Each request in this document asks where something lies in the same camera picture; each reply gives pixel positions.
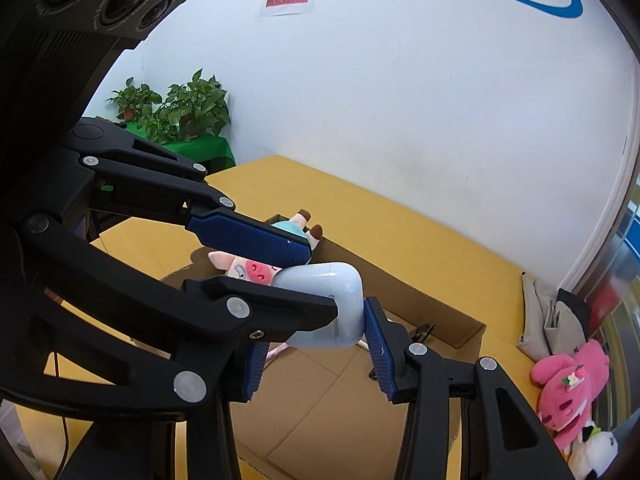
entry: blue gripper pad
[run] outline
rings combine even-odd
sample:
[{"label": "blue gripper pad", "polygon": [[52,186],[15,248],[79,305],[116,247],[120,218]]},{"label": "blue gripper pad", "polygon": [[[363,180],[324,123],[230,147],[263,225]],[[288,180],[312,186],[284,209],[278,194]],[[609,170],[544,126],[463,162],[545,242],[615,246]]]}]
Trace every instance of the blue gripper pad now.
[{"label": "blue gripper pad", "polygon": [[[383,313],[384,322],[386,322],[386,316],[381,308],[380,312]],[[376,379],[378,380],[380,390],[386,394],[387,399],[393,400],[398,390],[395,381],[394,360],[386,344],[380,322],[376,317],[370,298],[364,300],[364,327],[371,362],[373,362],[373,367],[376,370]]]},{"label": "blue gripper pad", "polygon": [[269,343],[267,341],[252,344],[244,362],[244,380],[242,381],[244,400],[251,400],[254,393],[258,391],[268,352]]},{"label": "blue gripper pad", "polygon": [[302,266],[311,259],[306,237],[234,211],[216,209],[205,217],[193,216],[187,230],[204,246],[275,267]]}]

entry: pink snout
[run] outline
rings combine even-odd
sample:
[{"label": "pink snout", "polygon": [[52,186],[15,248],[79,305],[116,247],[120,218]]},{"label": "pink snout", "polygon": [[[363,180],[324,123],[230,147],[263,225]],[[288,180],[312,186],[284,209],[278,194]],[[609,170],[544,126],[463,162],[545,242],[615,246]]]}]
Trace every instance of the pink snout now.
[{"label": "pink snout", "polygon": [[246,275],[248,276],[249,280],[254,283],[271,285],[274,273],[275,272],[273,267],[266,264],[254,262],[253,260],[247,260],[246,262]]}]

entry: flower pot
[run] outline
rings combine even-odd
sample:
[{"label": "flower pot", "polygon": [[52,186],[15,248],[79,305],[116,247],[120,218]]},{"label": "flower pot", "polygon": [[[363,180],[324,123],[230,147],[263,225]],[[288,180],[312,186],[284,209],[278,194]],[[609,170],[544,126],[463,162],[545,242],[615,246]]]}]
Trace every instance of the flower pot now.
[{"label": "flower pot", "polygon": [[124,117],[124,121],[129,123],[136,118],[136,111],[133,108],[125,108],[122,115]]}]

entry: black cable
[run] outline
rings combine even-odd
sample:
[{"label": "black cable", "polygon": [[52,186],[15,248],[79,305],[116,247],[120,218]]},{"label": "black cable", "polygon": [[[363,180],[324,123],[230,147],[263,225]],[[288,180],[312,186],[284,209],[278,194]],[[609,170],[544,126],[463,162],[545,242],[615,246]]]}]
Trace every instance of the black cable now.
[{"label": "black cable", "polygon": [[[58,353],[57,352],[53,352],[53,362],[56,366],[56,377],[59,378],[60,377],[60,369],[58,368]],[[62,455],[62,460],[60,461],[60,465],[58,466],[58,470],[56,471],[56,474],[53,475],[53,478],[51,480],[58,480],[60,478],[60,475],[62,474],[62,470],[65,467],[65,463],[66,463],[66,457],[69,454],[69,431],[66,427],[66,417],[62,417],[62,428],[65,430],[65,452]]]}]

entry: plush toy ear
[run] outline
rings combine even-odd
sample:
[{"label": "plush toy ear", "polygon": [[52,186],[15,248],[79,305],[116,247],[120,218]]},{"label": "plush toy ear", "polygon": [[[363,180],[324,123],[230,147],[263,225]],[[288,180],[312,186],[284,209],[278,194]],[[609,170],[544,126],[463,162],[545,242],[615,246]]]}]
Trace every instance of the plush toy ear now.
[{"label": "plush toy ear", "polygon": [[582,428],[582,441],[587,442],[587,440],[590,439],[593,430],[595,429],[595,426],[585,426],[584,428]]},{"label": "plush toy ear", "polygon": [[547,384],[560,370],[574,364],[574,358],[567,354],[551,355],[533,365],[531,378],[538,384]]},{"label": "plush toy ear", "polygon": [[311,250],[315,250],[315,248],[322,240],[322,226],[314,225],[309,231],[306,232],[306,237],[309,240],[309,244],[311,245]]},{"label": "plush toy ear", "polygon": [[289,222],[293,222],[295,225],[300,227],[300,229],[304,229],[306,223],[309,222],[309,220],[311,220],[311,213],[309,213],[309,211],[301,209],[289,219]]},{"label": "plush toy ear", "polygon": [[223,251],[209,253],[209,260],[211,260],[216,269],[220,270],[229,270],[235,259],[236,256],[234,254],[223,253]]}]

